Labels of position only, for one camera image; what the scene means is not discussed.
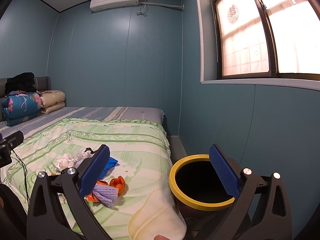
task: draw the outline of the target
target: yellow rim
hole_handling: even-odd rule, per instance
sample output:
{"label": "yellow rim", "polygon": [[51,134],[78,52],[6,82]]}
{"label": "yellow rim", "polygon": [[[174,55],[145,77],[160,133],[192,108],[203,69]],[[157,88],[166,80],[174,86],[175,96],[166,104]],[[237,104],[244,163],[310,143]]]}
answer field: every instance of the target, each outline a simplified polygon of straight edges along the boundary
{"label": "yellow rim", "polygon": [[205,211],[214,211],[214,210],[221,210],[227,208],[232,205],[235,198],[231,198],[227,201],[221,203],[203,203],[196,201],[192,198],[189,198],[185,195],[179,188],[175,180],[175,176],[177,171],[183,167],[184,165],[191,163],[191,162],[199,162],[199,161],[209,161],[208,154],[198,154],[198,155],[191,155],[182,158],[181,160],[177,161],[171,168],[170,175],[169,175],[169,186],[172,193],[176,196],[178,200],[180,200],[185,205],[198,209],[198,210],[205,210]]}

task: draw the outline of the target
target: wall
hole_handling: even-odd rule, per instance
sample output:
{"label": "wall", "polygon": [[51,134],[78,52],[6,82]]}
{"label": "wall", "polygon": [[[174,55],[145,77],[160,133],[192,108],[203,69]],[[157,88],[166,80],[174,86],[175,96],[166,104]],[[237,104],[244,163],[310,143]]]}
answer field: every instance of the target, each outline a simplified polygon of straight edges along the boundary
{"label": "wall", "polygon": [[0,19],[0,78],[46,76],[58,12],[40,0],[12,0]]}
{"label": "wall", "polygon": [[[181,5],[181,0],[148,0]],[[181,11],[138,6],[93,13],[90,2],[62,12],[48,76],[68,106],[163,109],[169,135],[178,134],[181,97]]]}
{"label": "wall", "polygon": [[196,0],[182,3],[179,137],[185,151],[187,155],[208,153],[209,146],[217,143],[242,167],[266,176],[279,172],[296,236],[320,199],[320,93],[266,85],[200,84],[197,4]]}

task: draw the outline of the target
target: blue gripper pad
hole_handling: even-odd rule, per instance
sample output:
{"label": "blue gripper pad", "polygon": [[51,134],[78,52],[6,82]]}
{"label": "blue gripper pad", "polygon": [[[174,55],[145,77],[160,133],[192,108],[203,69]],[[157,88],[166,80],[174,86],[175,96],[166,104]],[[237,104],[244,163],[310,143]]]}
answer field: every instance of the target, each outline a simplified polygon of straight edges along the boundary
{"label": "blue gripper pad", "polygon": [[209,159],[227,194],[237,199],[240,195],[239,179],[214,145],[209,149]]}
{"label": "blue gripper pad", "polygon": [[110,158],[110,150],[108,146],[104,146],[100,152],[95,153],[94,158],[90,166],[84,172],[83,176],[80,179],[80,188],[79,195],[81,198],[84,196],[91,194],[94,186],[96,185],[101,172],[107,165]]}

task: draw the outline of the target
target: cable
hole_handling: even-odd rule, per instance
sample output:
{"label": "cable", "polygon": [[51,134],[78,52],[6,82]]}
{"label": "cable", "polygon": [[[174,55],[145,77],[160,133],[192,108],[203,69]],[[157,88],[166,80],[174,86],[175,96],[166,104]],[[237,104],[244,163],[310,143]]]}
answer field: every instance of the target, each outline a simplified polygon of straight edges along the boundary
{"label": "cable", "polygon": [[141,5],[139,4],[139,11],[137,12],[137,15],[144,15],[144,10],[146,8],[147,5],[147,0],[144,0],[144,8],[141,10]]}
{"label": "cable", "polygon": [[26,194],[27,194],[27,202],[28,202],[28,206],[30,203],[30,198],[29,198],[29,194],[28,194],[28,187],[27,187],[27,174],[28,174],[28,170],[26,165],[24,164],[24,162],[20,159],[20,157],[15,153],[14,150],[12,150],[14,152],[14,154],[16,155],[16,157],[18,158],[18,160],[21,162],[22,168],[23,168],[23,174],[24,174],[24,187],[26,189]]}

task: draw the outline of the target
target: bedsheet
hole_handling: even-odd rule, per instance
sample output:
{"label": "bedsheet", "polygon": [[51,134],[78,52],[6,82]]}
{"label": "bedsheet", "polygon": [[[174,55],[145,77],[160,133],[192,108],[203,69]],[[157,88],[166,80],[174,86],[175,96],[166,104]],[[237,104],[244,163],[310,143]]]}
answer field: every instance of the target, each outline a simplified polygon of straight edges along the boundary
{"label": "bedsheet", "polygon": [[[29,195],[37,174],[55,173],[54,163],[63,154],[74,156],[82,147],[96,150],[101,144],[108,145],[110,156],[119,161],[104,180],[121,175],[127,184],[113,208],[88,203],[112,239],[153,240],[163,235],[182,240],[186,224],[168,185],[172,167],[169,143],[163,127],[155,122],[64,118],[30,136],[16,148],[28,169]],[[1,169],[1,177],[27,210],[23,169],[12,159],[12,164]],[[80,232],[68,204],[62,206],[71,228]]]}

